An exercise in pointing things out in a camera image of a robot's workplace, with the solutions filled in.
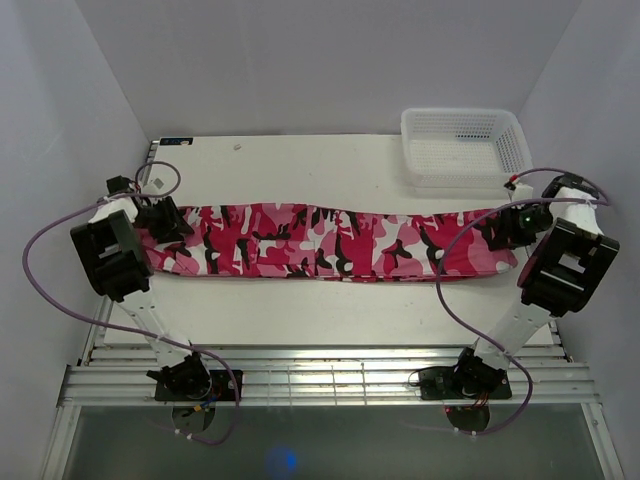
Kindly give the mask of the pink camouflage trousers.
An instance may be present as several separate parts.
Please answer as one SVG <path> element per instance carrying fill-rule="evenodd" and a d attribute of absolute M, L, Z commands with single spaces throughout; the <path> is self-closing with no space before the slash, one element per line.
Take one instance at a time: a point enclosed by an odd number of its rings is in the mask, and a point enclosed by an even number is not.
<path fill-rule="evenodd" d="M 353 282 L 462 280 L 516 267 L 490 250 L 481 211 L 364 213 L 308 204 L 182 207 L 192 234 L 156 240 L 141 231 L 157 272 L 187 277 L 309 278 Z"/>

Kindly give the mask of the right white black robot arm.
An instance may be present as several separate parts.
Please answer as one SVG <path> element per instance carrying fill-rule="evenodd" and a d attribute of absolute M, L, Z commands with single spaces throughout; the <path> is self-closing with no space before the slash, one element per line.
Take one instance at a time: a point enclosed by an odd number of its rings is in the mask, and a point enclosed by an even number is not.
<path fill-rule="evenodd" d="M 489 396 L 506 384 L 514 354 L 534 333 L 586 306 L 620 250 L 597 223 L 596 209 L 606 202 L 592 182 L 560 172 L 540 199 L 517 201 L 478 222 L 489 250 L 534 250 L 511 311 L 460 354 L 450 380 L 458 394 Z"/>

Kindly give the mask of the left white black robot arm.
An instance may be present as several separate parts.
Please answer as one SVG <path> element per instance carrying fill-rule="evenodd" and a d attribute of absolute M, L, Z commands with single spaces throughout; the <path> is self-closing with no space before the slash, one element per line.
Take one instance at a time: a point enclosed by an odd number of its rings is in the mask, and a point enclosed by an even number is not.
<path fill-rule="evenodd" d="M 93 289 L 115 302 L 147 333 L 159 368 L 147 375 L 180 398 L 200 400 L 213 380 L 191 342 L 172 333 L 160 315 L 152 290 L 153 268 L 138 231 L 162 243 L 184 240 L 194 230 L 182 219 L 173 199 L 133 198 L 132 179 L 116 176 L 106 182 L 107 203 L 88 223 L 70 231 L 72 242 Z"/>

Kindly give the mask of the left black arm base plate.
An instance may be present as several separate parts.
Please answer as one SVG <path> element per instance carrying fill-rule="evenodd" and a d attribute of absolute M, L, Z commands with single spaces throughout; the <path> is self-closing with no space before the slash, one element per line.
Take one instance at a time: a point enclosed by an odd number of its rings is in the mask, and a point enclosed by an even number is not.
<path fill-rule="evenodd" d="M 148 371 L 147 376 L 156 380 L 153 399 L 158 402 L 216 402 L 234 401 L 235 396 L 242 397 L 244 372 L 233 369 L 232 380 L 224 369 L 209 370 L 202 380 L 183 381 L 169 387 L 166 382 L 159 380 L 159 372 Z"/>

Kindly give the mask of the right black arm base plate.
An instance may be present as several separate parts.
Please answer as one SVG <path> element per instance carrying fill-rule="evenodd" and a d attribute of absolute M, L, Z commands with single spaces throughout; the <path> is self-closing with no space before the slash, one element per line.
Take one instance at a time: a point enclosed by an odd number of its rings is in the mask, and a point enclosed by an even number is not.
<path fill-rule="evenodd" d="M 427 367 L 418 371 L 422 400 L 508 400 L 512 390 L 506 372 L 463 372 L 461 367 Z"/>

